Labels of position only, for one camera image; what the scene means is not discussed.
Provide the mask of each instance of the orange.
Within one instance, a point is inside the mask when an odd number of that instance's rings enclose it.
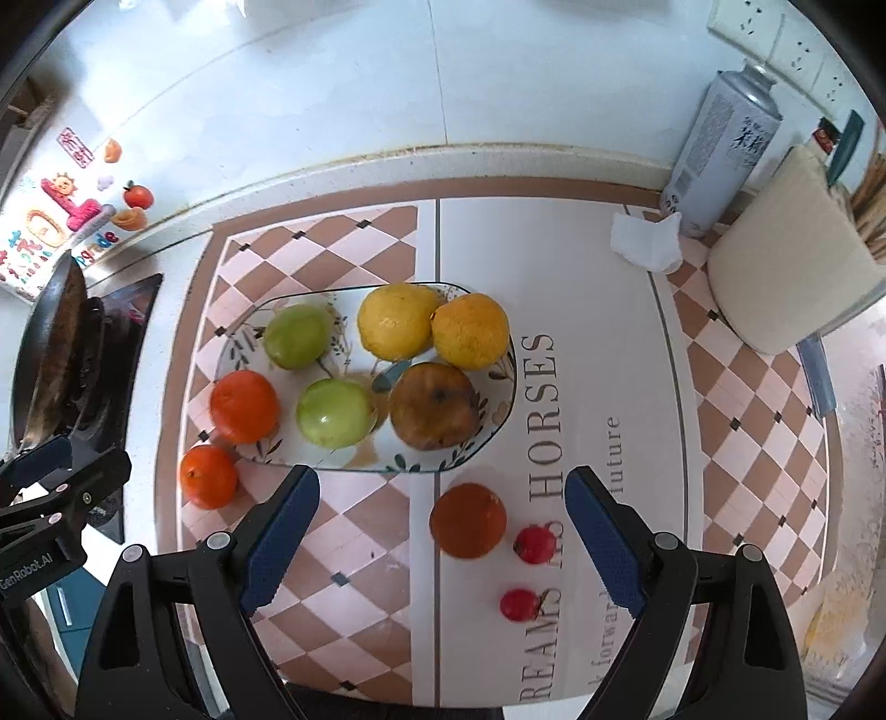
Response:
[[[469,293],[437,308],[431,320],[434,348],[462,370],[482,370],[508,350],[508,316],[495,300]]]
[[[431,535],[447,555],[482,558],[504,537],[508,514],[489,488],[465,482],[447,490],[431,510]]]
[[[280,418],[280,403],[264,376],[238,370],[215,383],[209,417],[225,440],[244,445],[271,434]]]
[[[127,207],[112,217],[111,222],[121,230],[138,232],[148,226],[148,216],[140,207]]]
[[[230,456],[214,445],[195,445],[178,466],[182,492],[203,510],[227,505],[237,490],[237,469]]]

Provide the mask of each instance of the gas stove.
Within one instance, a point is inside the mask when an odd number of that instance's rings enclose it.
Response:
[[[56,434],[72,441],[73,468],[57,470],[40,484],[53,490],[66,478],[111,447],[125,448],[126,430],[138,357],[154,299],[163,276],[151,275],[83,308],[79,346]],[[125,540],[123,489],[113,492],[89,513],[87,522],[117,544]]]

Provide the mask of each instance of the brown pear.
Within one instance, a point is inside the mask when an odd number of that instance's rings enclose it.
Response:
[[[404,372],[391,391],[394,432],[410,448],[441,450],[477,432],[478,397],[458,368],[420,363]]]

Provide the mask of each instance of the small red fruit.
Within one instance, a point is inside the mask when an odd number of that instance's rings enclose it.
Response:
[[[135,185],[130,180],[126,183],[123,202],[130,207],[140,207],[142,210],[147,210],[154,204],[154,195],[144,185]]]
[[[548,525],[530,525],[517,534],[514,552],[523,562],[530,565],[543,565],[556,553],[556,536]]]
[[[529,622],[539,616],[541,598],[526,588],[508,590],[501,596],[499,610],[511,622]]]

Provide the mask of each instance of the white wall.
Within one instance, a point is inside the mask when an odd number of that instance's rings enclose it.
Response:
[[[8,449],[12,374],[30,312],[28,305],[17,297],[0,291],[0,328],[3,328],[3,339],[0,340],[0,456]]]
[[[421,145],[578,145],[673,163],[715,71],[742,66],[707,32],[710,8],[246,0],[243,17],[224,0],[142,0],[128,12],[95,0],[36,76],[73,92],[48,137],[69,125],[95,148],[118,139],[123,159],[107,169],[154,190],[156,221],[299,168]],[[756,185],[820,116],[787,87],[773,94],[785,120]],[[860,91],[857,105],[873,120]],[[849,183],[872,133],[869,122]],[[33,176],[65,161],[41,143]]]

